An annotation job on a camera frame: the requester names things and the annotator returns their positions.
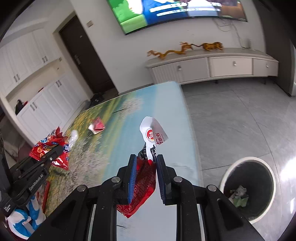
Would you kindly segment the white red snack wrapper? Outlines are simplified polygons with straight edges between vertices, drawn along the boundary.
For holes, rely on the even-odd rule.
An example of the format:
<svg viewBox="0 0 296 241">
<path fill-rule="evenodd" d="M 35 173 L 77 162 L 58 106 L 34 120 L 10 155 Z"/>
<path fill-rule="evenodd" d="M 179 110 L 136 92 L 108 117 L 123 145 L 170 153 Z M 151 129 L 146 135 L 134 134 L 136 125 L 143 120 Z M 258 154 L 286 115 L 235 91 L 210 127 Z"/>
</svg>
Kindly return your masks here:
<svg viewBox="0 0 296 241">
<path fill-rule="evenodd" d="M 146 116 L 139 127 L 144 139 L 144 147 L 137 154 L 137 178 L 134 186 L 132 202 L 118 205 L 117 210 L 130 218 L 148 200 L 156 188 L 157 146 L 164 143 L 168 136 L 159 122 Z"/>
</svg>

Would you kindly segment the red white paper box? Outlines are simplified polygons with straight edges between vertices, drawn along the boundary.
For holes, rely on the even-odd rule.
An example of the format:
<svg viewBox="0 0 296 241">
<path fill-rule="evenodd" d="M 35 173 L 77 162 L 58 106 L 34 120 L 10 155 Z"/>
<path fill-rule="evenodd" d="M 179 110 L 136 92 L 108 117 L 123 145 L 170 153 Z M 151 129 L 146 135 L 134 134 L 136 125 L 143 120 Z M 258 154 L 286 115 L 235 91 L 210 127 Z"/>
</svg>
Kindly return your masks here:
<svg viewBox="0 0 296 241">
<path fill-rule="evenodd" d="M 97 117 L 93 122 L 88 126 L 88 130 L 90 130 L 94 135 L 105 130 L 105 125 L 100 117 Z"/>
</svg>

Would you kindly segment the red chip bag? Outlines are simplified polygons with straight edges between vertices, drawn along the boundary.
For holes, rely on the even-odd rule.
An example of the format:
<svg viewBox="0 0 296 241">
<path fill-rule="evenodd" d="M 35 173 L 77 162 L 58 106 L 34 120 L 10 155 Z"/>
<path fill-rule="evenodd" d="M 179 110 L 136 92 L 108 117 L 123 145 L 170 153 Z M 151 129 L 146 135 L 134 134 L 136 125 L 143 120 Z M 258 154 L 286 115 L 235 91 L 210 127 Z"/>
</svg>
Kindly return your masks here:
<svg viewBox="0 0 296 241">
<path fill-rule="evenodd" d="M 66 171 L 69 170 L 69 138 L 63 136 L 60 127 L 51 131 L 47 137 L 40 140 L 30 150 L 29 156 L 41 161 L 42 157 L 55 147 L 59 147 L 57 150 L 57 157 L 53 158 L 51 165 L 62 168 Z"/>
</svg>

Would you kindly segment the clear plastic bag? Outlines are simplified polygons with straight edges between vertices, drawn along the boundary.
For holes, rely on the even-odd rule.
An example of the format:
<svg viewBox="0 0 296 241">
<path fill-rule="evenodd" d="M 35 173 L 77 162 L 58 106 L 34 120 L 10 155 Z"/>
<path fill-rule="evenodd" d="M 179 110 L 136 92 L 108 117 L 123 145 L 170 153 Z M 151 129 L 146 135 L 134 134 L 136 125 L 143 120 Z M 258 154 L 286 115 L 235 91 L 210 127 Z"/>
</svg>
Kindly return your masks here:
<svg viewBox="0 0 296 241">
<path fill-rule="evenodd" d="M 71 150 L 74 147 L 78 138 L 79 138 L 78 131 L 72 130 L 69 137 L 69 150 Z"/>
</svg>

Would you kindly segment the green paper wrapper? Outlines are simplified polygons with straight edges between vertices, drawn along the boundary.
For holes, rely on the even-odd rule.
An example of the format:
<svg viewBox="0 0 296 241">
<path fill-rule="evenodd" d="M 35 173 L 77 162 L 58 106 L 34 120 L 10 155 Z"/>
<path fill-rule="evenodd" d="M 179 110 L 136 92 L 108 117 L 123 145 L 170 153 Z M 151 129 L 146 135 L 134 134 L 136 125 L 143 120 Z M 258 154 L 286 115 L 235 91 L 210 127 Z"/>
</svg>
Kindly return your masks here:
<svg viewBox="0 0 296 241">
<path fill-rule="evenodd" d="M 240 196 L 235 196 L 233 198 L 230 198 L 230 201 L 234 204 L 236 208 L 238 207 L 245 207 L 248 202 L 248 196 L 246 197 L 240 197 Z"/>
</svg>

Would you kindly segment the white round trash bin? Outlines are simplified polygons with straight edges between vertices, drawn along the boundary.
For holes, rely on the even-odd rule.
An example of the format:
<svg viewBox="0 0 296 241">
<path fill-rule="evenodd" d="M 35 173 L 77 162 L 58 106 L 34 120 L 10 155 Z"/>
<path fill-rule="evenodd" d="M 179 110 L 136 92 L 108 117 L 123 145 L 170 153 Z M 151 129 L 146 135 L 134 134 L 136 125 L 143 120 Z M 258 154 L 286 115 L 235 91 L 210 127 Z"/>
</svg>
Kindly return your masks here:
<svg viewBox="0 0 296 241">
<path fill-rule="evenodd" d="M 222 177 L 220 190 L 229 198 L 239 187 L 246 189 L 248 200 L 237 208 L 255 224 L 268 213 L 276 194 L 276 179 L 269 164 L 257 157 L 244 157 L 232 164 Z"/>
</svg>

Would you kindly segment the red snack packet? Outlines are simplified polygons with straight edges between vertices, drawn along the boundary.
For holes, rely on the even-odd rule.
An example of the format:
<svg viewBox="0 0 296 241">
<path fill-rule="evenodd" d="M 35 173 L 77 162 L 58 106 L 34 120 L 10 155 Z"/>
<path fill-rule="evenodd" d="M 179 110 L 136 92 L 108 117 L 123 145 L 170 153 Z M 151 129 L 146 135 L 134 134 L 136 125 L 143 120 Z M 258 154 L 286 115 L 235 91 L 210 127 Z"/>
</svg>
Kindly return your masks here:
<svg viewBox="0 0 296 241">
<path fill-rule="evenodd" d="M 50 182 L 45 181 L 45 183 L 43 183 L 37 191 L 37 201 L 39 205 L 42 207 L 43 212 L 45 212 L 49 189 L 50 189 Z"/>
</svg>

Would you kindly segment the landscape print table mat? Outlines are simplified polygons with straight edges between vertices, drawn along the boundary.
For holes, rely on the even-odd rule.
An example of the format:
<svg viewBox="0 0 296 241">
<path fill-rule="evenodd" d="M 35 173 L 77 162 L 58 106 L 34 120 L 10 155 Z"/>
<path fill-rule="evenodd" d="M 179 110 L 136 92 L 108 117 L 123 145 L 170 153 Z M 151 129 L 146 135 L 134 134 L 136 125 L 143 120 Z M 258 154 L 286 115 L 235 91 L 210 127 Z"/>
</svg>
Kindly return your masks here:
<svg viewBox="0 0 296 241">
<path fill-rule="evenodd" d="M 78 185 L 100 185 L 127 165 L 130 155 L 144 146 L 139 127 L 146 116 L 155 118 L 168 136 L 157 146 L 165 163 L 178 176 L 194 185 L 203 185 L 196 135 L 183 91 L 176 82 L 166 82 L 111 99 L 81 112 L 71 121 L 63 133 L 69 136 L 77 130 L 79 138 L 70 152 L 69 170 L 50 169 L 45 214 L 51 214 Z M 105 130 L 94 135 L 88 126 L 97 117 Z"/>
</svg>

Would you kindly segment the blue white cloth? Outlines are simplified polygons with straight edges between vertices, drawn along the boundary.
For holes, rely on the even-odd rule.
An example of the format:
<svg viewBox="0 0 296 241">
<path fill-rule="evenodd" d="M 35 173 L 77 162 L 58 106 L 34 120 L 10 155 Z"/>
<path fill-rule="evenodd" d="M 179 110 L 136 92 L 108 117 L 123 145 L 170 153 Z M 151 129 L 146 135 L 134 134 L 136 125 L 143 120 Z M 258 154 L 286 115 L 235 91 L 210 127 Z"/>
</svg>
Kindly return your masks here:
<svg viewBox="0 0 296 241">
<path fill-rule="evenodd" d="M 24 240 L 27 240 L 46 220 L 35 195 L 31 197 L 26 208 L 28 211 L 17 208 L 6 218 L 11 232 Z"/>
</svg>

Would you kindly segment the black shoes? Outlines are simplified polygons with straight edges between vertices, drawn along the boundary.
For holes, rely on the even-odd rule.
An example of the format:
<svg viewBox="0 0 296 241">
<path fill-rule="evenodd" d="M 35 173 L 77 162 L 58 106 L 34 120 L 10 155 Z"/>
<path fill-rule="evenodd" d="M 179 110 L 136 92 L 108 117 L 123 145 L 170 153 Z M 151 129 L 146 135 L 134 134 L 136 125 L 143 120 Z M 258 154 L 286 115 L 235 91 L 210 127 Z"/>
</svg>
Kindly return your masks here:
<svg viewBox="0 0 296 241">
<path fill-rule="evenodd" d="M 101 93 L 94 94 L 93 97 L 90 99 L 91 105 L 98 105 L 103 101 L 104 97 Z"/>
</svg>

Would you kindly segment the white TV cabinet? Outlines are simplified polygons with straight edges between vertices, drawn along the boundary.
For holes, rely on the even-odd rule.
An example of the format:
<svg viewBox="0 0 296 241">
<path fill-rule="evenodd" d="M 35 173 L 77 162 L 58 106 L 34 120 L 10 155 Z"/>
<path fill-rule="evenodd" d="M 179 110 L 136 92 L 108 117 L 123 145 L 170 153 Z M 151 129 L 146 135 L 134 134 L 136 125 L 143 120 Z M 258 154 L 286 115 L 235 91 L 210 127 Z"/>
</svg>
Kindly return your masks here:
<svg viewBox="0 0 296 241">
<path fill-rule="evenodd" d="M 210 80 L 278 76 L 279 62 L 266 53 L 243 49 L 193 50 L 185 55 L 168 54 L 166 59 L 146 63 L 155 84 L 175 81 L 189 84 Z"/>
</svg>

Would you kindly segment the dark brown door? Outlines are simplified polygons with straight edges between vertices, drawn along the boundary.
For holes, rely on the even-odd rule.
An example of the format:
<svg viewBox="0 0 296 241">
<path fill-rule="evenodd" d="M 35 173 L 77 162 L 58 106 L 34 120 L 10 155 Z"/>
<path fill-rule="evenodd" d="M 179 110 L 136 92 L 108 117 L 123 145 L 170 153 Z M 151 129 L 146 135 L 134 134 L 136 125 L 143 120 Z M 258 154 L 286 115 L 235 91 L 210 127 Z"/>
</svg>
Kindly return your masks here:
<svg viewBox="0 0 296 241">
<path fill-rule="evenodd" d="M 59 34 L 93 93 L 103 94 L 115 87 L 77 16 Z"/>
</svg>

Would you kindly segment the white power strip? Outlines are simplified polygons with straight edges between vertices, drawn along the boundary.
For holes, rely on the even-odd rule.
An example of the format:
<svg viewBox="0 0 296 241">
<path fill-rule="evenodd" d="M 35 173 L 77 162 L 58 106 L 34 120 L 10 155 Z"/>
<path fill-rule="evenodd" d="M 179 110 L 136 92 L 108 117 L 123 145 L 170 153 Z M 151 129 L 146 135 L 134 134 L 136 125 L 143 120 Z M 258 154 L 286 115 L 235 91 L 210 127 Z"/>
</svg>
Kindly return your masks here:
<svg viewBox="0 0 296 241">
<path fill-rule="evenodd" d="M 252 48 L 252 42 L 251 42 L 251 40 L 250 39 L 247 39 L 247 48 L 248 49 L 251 49 Z"/>
</svg>

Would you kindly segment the white wall cabinets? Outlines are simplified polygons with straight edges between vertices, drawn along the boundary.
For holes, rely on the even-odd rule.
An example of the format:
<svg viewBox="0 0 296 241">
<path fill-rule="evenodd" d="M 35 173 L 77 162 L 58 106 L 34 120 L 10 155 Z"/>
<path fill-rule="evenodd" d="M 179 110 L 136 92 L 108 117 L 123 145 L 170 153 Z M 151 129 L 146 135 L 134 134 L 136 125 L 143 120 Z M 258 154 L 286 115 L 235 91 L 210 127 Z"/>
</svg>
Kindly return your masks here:
<svg viewBox="0 0 296 241">
<path fill-rule="evenodd" d="M 1 106 L 30 145 L 69 127 L 91 95 L 59 33 L 34 24 L 5 34 Z"/>
</svg>

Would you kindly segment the wall-mounted curved television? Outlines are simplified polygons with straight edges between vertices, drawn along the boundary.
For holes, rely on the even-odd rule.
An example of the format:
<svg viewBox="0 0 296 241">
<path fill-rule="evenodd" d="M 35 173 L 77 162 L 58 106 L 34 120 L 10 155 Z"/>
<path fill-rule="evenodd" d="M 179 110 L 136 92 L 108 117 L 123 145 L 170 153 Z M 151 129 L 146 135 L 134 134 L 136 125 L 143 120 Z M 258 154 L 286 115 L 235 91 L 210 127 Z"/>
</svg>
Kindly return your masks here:
<svg viewBox="0 0 296 241">
<path fill-rule="evenodd" d="M 241 1 L 110 0 L 108 5 L 126 35 L 158 24 L 190 18 L 247 22 Z"/>
</svg>

